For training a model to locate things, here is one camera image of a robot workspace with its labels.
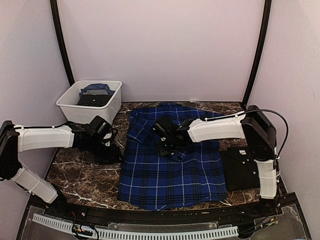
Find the blue plaid long sleeve shirt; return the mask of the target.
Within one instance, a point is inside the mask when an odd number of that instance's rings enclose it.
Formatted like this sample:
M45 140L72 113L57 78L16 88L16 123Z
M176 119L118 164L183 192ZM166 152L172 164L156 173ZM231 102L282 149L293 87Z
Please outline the blue plaid long sleeve shirt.
M118 182L118 199L148 211L182 208L226 199L227 188L220 143L207 140L169 156L158 154L160 137L152 127L160 117L175 124L215 113L162 103L133 109Z

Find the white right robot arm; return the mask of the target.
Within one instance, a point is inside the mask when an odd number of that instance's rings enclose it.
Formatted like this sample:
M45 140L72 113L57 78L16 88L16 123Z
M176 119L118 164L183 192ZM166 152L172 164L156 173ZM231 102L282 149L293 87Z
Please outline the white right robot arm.
M279 159L283 150L277 147L277 130L266 113L283 117L274 110L260 109L256 105L230 115L187 119L181 125L162 116L152 126L152 130L160 137L156 148L160 156L168 156L185 150L193 143L222 139L246 140L257 164L260 197L263 199L255 205L255 213L266 217L275 208L272 199L276 198L278 192Z

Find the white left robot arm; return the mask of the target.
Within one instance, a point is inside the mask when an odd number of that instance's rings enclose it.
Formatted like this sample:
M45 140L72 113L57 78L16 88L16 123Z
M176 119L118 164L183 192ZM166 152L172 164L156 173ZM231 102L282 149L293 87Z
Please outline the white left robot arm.
M100 165L121 160L120 148L113 142L118 134L107 121L96 116L90 123L68 121L52 126L15 125L6 120L0 128L0 179L13 181L32 195L51 205L60 218L71 213L65 196L57 187L19 161L18 154L38 149L76 148L94 156Z

